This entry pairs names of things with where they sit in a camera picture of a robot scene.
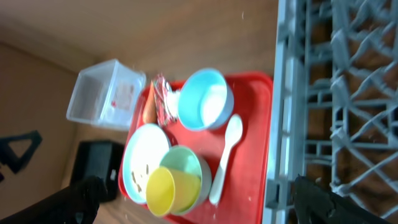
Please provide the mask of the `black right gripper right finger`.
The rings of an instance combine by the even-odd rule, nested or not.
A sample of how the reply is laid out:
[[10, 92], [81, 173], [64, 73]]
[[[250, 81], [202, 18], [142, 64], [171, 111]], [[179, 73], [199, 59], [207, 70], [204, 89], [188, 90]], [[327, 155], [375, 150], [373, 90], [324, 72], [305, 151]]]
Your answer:
[[303, 176], [294, 181], [294, 209], [300, 224], [388, 224]]

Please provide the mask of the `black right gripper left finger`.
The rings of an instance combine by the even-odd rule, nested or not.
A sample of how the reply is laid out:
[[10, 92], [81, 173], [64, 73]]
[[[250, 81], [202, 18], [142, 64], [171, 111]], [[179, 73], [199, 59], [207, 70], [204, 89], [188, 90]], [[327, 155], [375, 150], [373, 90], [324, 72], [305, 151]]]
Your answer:
[[3, 218], [1, 224], [93, 223], [107, 194], [104, 181], [90, 177]]

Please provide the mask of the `yellow plastic cup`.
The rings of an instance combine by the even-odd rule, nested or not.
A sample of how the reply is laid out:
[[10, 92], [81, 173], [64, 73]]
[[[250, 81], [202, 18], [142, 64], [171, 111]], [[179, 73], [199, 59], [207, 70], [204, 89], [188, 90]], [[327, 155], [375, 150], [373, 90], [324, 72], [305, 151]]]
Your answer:
[[147, 206], [157, 217], [183, 212], [195, 203], [200, 190], [199, 177], [160, 166], [147, 181]]

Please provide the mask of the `mint green bowl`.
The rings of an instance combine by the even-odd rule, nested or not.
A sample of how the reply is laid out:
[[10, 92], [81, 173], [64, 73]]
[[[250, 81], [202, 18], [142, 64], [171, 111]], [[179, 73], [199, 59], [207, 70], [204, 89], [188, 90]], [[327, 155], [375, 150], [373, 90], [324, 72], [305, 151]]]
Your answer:
[[173, 215], [185, 215], [208, 198], [212, 184], [212, 176], [210, 167], [202, 156], [198, 156], [186, 146], [174, 146], [162, 158], [160, 165], [195, 175], [201, 180], [200, 191], [192, 205], [172, 212]]

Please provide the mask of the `light blue bowl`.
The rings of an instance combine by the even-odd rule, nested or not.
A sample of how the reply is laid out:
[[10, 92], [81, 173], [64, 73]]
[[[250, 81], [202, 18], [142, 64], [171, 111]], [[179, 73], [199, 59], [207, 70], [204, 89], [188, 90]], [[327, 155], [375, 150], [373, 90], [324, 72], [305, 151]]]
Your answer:
[[214, 68], [196, 71], [184, 83], [178, 99], [178, 119], [191, 131], [217, 129], [227, 122], [234, 95], [223, 74]]

